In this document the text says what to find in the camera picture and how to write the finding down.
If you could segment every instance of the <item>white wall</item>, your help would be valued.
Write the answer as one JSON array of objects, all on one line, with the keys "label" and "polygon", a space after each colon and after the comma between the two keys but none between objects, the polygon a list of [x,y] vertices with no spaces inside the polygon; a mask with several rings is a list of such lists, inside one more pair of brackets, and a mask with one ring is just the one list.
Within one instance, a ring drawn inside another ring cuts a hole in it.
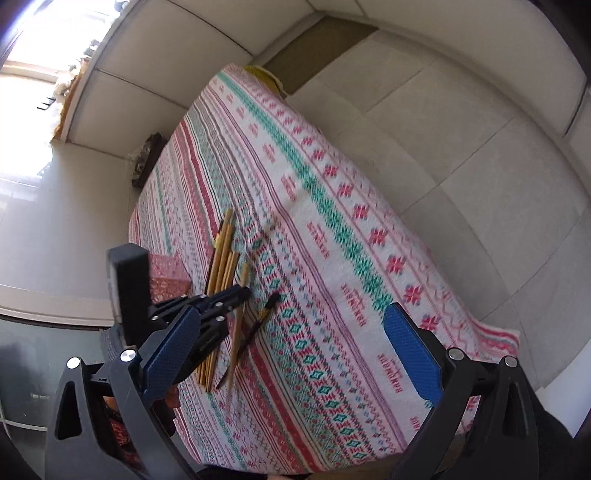
[{"label": "white wall", "polygon": [[573,436],[591,409],[589,365],[591,340],[550,385],[536,392],[544,408],[559,419]]},{"label": "white wall", "polygon": [[136,0],[93,59],[67,135],[124,157],[169,136],[208,81],[313,12],[306,0]]},{"label": "white wall", "polygon": [[591,172],[591,91],[587,90],[581,108],[567,137],[583,168]]},{"label": "white wall", "polygon": [[528,0],[359,0],[369,18],[423,35],[484,68],[560,135],[586,78],[545,15]]},{"label": "white wall", "polygon": [[342,12],[350,15],[363,15],[358,0],[310,0],[314,8],[327,12]]}]

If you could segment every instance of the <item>paintbrush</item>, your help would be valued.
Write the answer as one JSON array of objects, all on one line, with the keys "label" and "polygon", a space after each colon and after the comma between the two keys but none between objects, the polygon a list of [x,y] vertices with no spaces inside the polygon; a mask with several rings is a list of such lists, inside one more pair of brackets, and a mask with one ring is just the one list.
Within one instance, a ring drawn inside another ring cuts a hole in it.
[{"label": "paintbrush", "polygon": [[[238,355],[236,356],[236,364],[238,364],[241,356],[244,354],[244,352],[246,351],[248,346],[252,343],[252,341],[254,340],[254,338],[256,336],[256,333],[260,330],[260,328],[263,326],[265,321],[269,318],[269,314],[271,313],[271,311],[273,310],[275,305],[277,305],[277,303],[279,302],[280,299],[281,299],[281,294],[278,291],[276,291],[275,293],[273,293],[269,297],[269,300],[267,300],[267,303],[265,303],[265,306],[263,307],[263,309],[261,310],[261,312],[259,314],[258,320],[252,326],[252,328],[248,332],[248,335],[246,336],[246,339],[244,340],[244,343],[240,346],[240,349],[238,350]],[[228,368],[224,372],[224,375],[222,376],[220,381],[217,383],[216,389],[220,388],[223,385],[229,372],[230,372],[230,368]]]}]

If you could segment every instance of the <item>wooden stick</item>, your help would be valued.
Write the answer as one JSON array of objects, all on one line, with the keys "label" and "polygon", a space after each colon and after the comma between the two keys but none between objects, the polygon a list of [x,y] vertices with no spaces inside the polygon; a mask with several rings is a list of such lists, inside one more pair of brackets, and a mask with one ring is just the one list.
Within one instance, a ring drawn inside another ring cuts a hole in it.
[{"label": "wooden stick", "polygon": [[[248,262],[246,259],[242,264],[242,271],[240,273],[240,281],[239,285],[244,287],[248,282]],[[240,347],[240,332],[242,330],[242,319],[244,318],[244,308],[245,304],[240,306],[240,309],[236,312],[236,321],[234,322],[234,331],[232,332],[232,352],[230,353],[230,366],[229,373],[228,373],[228,399],[226,402],[228,403],[230,390],[232,389],[232,382],[234,380],[234,370],[236,369],[236,364],[238,363],[238,348]]]},{"label": "wooden stick", "polygon": [[224,237],[222,257],[220,259],[219,271],[217,272],[216,290],[218,293],[223,290],[224,274],[226,273],[226,267],[228,266],[228,258],[230,256],[230,245],[232,244],[232,237],[234,235],[234,226],[228,225],[226,230],[226,236]]},{"label": "wooden stick", "polygon": [[236,274],[236,266],[238,265],[238,259],[240,253],[232,252],[230,254],[230,260],[228,261],[228,268],[226,269],[226,275],[224,275],[222,290],[226,290],[232,286],[234,282],[234,275]]},{"label": "wooden stick", "polygon": [[209,369],[212,366],[212,355],[213,352],[207,356],[207,360],[205,362],[205,368],[203,369],[203,386],[207,387],[207,378],[209,376]]},{"label": "wooden stick", "polygon": [[209,277],[209,283],[207,285],[207,296],[213,295],[216,290],[217,284],[217,275],[219,274],[219,267],[220,261],[222,259],[222,245],[225,244],[226,233],[228,232],[228,227],[230,225],[230,220],[232,219],[232,209],[229,208],[226,210],[226,215],[224,215],[223,224],[222,224],[222,231],[219,233],[219,236],[216,241],[216,252],[213,257],[213,265],[212,265],[212,274]]},{"label": "wooden stick", "polygon": [[[211,276],[212,276],[212,272],[213,272],[213,263],[214,263],[215,256],[216,256],[216,250],[220,248],[220,238],[221,238],[221,234],[222,234],[222,228],[223,228],[223,220],[220,222],[219,227],[217,227],[217,233],[216,233],[215,238],[213,239],[213,254],[212,254],[211,260],[209,261],[209,267],[207,269],[207,277],[205,278],[204,293],[207,293],[208,286],[211,283]],[[205,369],[205,364],[204,364],[204,362],[201,362],[199,364],[199,366],[194,370],[195,373],[197,374],[197,382],[200,385],[203,384],[204,369]]]},{"label": "wooden stick", "polygon": [[[234,281],[234,275],[236,274],[236,266],[238,265],[238,258],[240,258],[240,253],[232,252],[232,258],[228,262],[228,267],[226,269],[226,274],[224,275],[224,281],[222,284],[223,290],[226,288],[230,288],[232,282]],[[216,364],[217,358],[219,356],[220,347],[217,347],[213,353],[210,355],[211,362],[209,364],[209,371],[207,372],[207,385],[205,386],[205,390],[209,393],[212,390],[213,384],[213,374],[216,371]]]}]

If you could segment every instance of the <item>glass panel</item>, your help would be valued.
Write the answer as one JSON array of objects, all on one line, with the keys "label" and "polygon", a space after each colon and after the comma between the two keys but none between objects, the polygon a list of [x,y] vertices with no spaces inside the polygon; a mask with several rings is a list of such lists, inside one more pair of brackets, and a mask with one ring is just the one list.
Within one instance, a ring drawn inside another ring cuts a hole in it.
[{"label": "glass panel", "polygon": [[114,0],[54,0],[24,25],[8,60],[66,72],[119,17]]},{"label": "glass panel", "polygon": [[102,363],[98,330],[73,330],[0,319],[0,401],[8,420],[47,427],[66,362]]}]

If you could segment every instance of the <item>patterned bedspread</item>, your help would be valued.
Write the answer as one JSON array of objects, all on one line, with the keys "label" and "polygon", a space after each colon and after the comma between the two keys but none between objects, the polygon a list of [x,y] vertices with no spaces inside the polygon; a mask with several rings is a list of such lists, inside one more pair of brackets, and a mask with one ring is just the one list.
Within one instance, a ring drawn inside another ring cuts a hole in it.
[{"label": "patterned bedspread", "polygon": [[517,334],[471,317],[365,176],[236,66],[211,80],[174,132],[129,238],[180,256],[199,293],[230,206],[233,249],[253,266],[245,330],[270,292],[282,292],[282,302],[242,358],[228,404],[227,387],[206,394],[193,378],[180,385],[177,427],[199,462],[303,473],[402,452],[430,406],[382,329],[393,301],[471,358],[517,353]]}]

